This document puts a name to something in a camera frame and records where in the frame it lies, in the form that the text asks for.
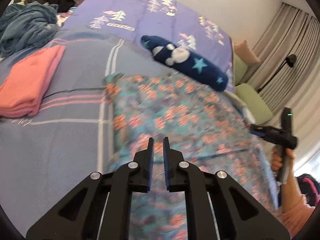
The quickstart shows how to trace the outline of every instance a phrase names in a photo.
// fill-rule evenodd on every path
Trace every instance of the black cable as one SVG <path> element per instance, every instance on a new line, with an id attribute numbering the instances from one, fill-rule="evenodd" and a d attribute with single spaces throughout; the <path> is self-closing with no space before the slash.
<path id="1" fill-rule="evenodd" d="M 59 93 L 70 93 L 70 92 L 74 92 L 74 91 L 90 91 L 90 90 L 104 90 L 104 88 L 103 87 L 101 87 L 101 88 L 76 88 L 76 89 L 72 89 L 72 90 L 62 90 L 62 91 L 58 91 L 58 92 L 52 93 L 52 94 L 50 94 L 48 96 L 45 96 L 42 99 L 51 97 L 51 96 L 53 96 L 55 94 L 59 94 Z"/>

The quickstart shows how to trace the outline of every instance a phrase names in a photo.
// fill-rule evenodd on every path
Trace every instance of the star print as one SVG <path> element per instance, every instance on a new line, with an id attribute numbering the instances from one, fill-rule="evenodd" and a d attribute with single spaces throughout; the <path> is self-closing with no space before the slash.
<path id="1" fill-rule="evenodd" d="M 195 60 L 195 65 L 192 68 L 197 68 L 200 74 L 202 72 L 202 68 L 207 67 L 208 65 L 203 62 L 203 58 L 201 59 L 194 58 L 194 60 Z"/>
<path id="2" fill-rule="evenodd" d="M 220 85 L 223 82 L 223 78 L 219 77 L 216 82 Z"/>
<path id="3" fill-rule="evenodd" d="M 143 43 L 143 46 L 144 46 L 146 49 L 149 48 L 149 46 L 148 46 L 148 43 L 149 43 L 149 42 L 150 42 L 150 41 L 146 41 L 146 42 Z"/>

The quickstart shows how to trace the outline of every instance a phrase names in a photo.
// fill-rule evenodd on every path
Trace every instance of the bed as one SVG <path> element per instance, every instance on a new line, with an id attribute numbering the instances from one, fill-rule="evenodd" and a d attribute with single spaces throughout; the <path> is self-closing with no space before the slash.
<path id="1" fill-rule="evenodd" d="M 143 131 L 134 130 L 135 136 L 140 138 L 138 144 L 134 144 L 133 137 L 119 140 L 120 131 L 116 128 L 119 120 L 116 123 L 114 120 L 119 112 L 129 113 L 130 107 L 135 105 L 124 104 L 124 98 L 129 98 L 128 84 L 133 86 L 140 78 L 142 82 L 152 82 L 152 78 L 165 82 L 183 79 L 191 82 L 197 92 L 213 93 L 210 88 L 155 62 L 140 45 L 142 35 L 159 35 L 195 50 L 224 72 L 229 72 L 232 81 L 232 42 L 226 33 L 174 0 L 154 0 L 152 4 L 156 6 L 150 10 L 151 1 L 85 0 L 46 45 L 60 44 L 66 50 L 39 113 L 34 117 L 1 119 L 0 203 L 23 236 L 88 174 L 93 171 L 105 173 L 126 162 L 131 157 L 128 149 L 132 145 L 135 145 L 132 151 L 143 149 L 149 135 L 161 140 L 164 134 L 152 133 L 146 127 Z M 4 59 L 0 63 L 0 83 L 4 82 L 15 62 L 34 51 L 25 49 Z M 116 78 L 117 73 L 124 73 L 128 82 Z M 108 75 L 113 78 L 105 83 L 104 77 Z M 105 89 L 105 85 L 110 84 L 120 87 L 124 93 L 110 97 Z M 228 89 L 232 91 L 232 82 Z M 130 97 L 130 102 L 138 100 L 134 95 Z M 232 136 L 220 137 L 223 131 L 213 130 L 205 138 L 212 146 L 212 154 L 200 149 L 200 156 L 194 156 L 192 145 L 184 143 L 185 137 L 180 138 L 178 132 L 173 132 L 169 135 L 172 148 L 182 151 L 186 159 L 204 170 L 227 171 L 273 212 L 277 208 L 276 184 L 259 141 L 249 135 L 241 115 L 223 93 L 216 93 L 214 105 L 210 106 L 219 109 L 220 113 L 211 116 L 213 124 L 220 122 L 223 126 L 228 122 L 228 127 L 235 127 Z M 140 110 L 146 113 L 147 108 Z M 125 120 L 130 122 L 130 118 L 132 116 L 128 114 Z M 239 133 L 243 134 L 240 138 L 236 135 Z M 160 155 L 154 166 L 153 201 L 144 196 L 148 204 L 138 208 L 137 198 L 133 198 L 130 239 L 178 236 L 186 239 L 185 217 L 181 215 L 184 212 L 183 196 L 157 193 L 164 183 L 162 168 Z M 176 204 L 178 213 L 172 212 L 171 204 L 165 205 L 169 202 Z M 152 214 L 148 211 L 151 206 L 159 210 L 158 216 L 166 219 L 151 219 Z"/>

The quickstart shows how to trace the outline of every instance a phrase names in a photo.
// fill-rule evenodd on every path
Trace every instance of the metal screw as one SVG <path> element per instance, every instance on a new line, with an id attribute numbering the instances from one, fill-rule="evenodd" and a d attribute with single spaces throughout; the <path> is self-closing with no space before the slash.
<path id="1" fill-rule="evenodd" d="M 98 172 L 93 172 L 93 173 L 90 174 L 90 178 L 91 179 L 99 179 L 100 176 L 101 176 L 101 174 L 98 173 Z"/>
<path id="2" fill-rule="evenodd" d="M 227 173 L 225 171 L 218 171 L 217 176 L 220 179 L 225 179 L 227 177 Z"/>
<path id="3" fill-rule="evenodd" d="M 130 162 L 130 163 L 128 163 L 128 167 L 130 169 L 135 169 L 138 167 L 138 164 L 136 162 Z"/>
<path id="4" fill-rule="evenodd" d="M 181 168 L 187 168 L 187 167 L 189 167 L 189 163 L 188 162 L 179 162 L 179 166 Z"/>

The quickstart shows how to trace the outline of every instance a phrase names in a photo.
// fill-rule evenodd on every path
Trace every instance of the beige curtain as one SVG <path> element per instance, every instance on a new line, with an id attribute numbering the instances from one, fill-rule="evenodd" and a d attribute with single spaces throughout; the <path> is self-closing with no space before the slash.
<path id="1" fill-rule="evenodd" d="M 286 103 L 292 108 L 293 134 L 299 138 L 296 149 L 295 175 L 308 173 L 320 181 L 320 52 L 317 61 L 304 83 Z M 268 122 L 269 125 L 280 127 L 279 111 Z M 266 144 L 267 153 L 272 145 Z"/>
<path id="2" fill-rule="evenodd" d="M 285 65 L 260 92 L 273 114 L 281 110 L 305 82 L 314 66 L 320 45 L 320 24 L 309 14 L 283 4 L 253 51 L 263 62 L 248 83 L 258 89 L 290 54 L 297 56 L 294 68 Z"/>

